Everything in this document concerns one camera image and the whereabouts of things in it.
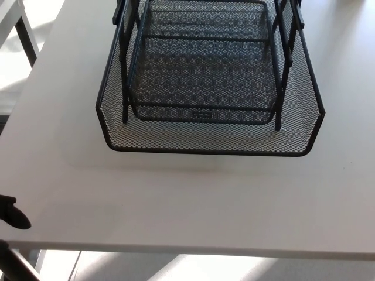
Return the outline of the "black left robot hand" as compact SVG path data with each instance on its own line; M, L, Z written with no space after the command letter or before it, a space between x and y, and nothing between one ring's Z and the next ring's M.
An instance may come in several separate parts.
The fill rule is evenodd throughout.
M32 224L28 217L15 206L16 198L1 195L1 220L17 229L29 229Z

